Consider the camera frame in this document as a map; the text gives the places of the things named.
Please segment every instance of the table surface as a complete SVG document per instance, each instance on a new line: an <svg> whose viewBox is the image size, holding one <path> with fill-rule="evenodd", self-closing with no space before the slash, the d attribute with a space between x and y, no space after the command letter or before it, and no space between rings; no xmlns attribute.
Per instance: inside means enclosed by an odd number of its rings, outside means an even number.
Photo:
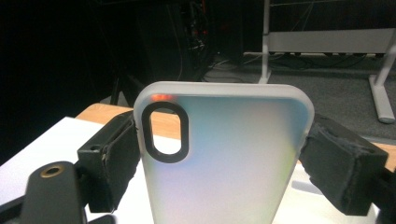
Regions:
<svg viewBox="0 0 396 224"><path fill-rule="evenodd" d="M118 114L130 110L132 110L132 108L116 105L94 104L87 107L77 115L76 118L106 124ZM151 121L153 123L154 134L174 139L180 138L177 132L177 128L179 128L177 115L154 112L151 117ZM378 143L374 144L389 153L386 167L391 171L394 171L396 167L396 146Z"/></svg>

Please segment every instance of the white phone case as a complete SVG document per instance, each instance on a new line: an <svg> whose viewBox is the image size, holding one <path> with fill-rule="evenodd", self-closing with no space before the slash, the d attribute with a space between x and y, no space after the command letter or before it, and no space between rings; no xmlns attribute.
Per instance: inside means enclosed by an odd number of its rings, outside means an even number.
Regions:
<svg viewBox="0 0 396 224"><path fill-rule="evenodd" d="M153 145L149 115L175 111L181 148ZM314 107L286 85L158 82L134 104L155 223L271 223Z"/></svg>

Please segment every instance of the white desk frame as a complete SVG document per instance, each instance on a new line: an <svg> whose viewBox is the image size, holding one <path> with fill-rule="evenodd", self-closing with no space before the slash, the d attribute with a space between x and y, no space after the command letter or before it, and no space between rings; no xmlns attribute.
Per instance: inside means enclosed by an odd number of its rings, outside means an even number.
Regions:
<svg viewBox="0 0 396 224"><path fill-rule="evenodd" d="M271 75L268 68L269 51L304 53L386 53L383 66L377 75L371 75L370 85L378 119L395 122L384 83L396 59L396 29L269 32L270 0L264 0L262 34L262 78L267 83Z"/></svg>

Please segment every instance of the black foam padding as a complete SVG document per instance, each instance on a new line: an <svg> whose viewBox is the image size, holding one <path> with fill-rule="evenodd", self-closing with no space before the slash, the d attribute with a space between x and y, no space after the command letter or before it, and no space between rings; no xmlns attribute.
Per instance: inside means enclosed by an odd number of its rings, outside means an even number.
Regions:
<svg viewBox="0 0 396 224"><path fill-rule="evenodd" d="M331 119L315 115L300 161L311 182L342 213L366 216L388 153Z"/></svg>
<svg viewBox="0 0 396 224"><path fill-rule="evenodd" d="M396 173L384 169L377 177L370 196L380 209L375 224L396 223Z"/></svg>
<svg viewBox="0 0 396 224"><path fill-rule="evenodd" d="M116 116L78 150L83 198L91 212L113 212L140 161L133 112Z"/></svg>

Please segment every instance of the black equipment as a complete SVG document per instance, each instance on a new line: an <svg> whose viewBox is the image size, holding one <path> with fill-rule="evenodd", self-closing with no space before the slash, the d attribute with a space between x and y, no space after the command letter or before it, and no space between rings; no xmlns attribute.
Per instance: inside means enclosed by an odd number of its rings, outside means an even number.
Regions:
<svg viewBox="0 0 396 224"><path fill-rule="evenodd" d="M0 207L0 223L86 223L84 206L112 212L140 160L133 112L116 116L78 150L78 162L47 164L29 178L26 195ZM396 174L388 153L331 119L316 114L300 161L311 182L342 213L366 216L374 203L378 224L396 223ZM111 215L91 224L115 223Z"/></svg>

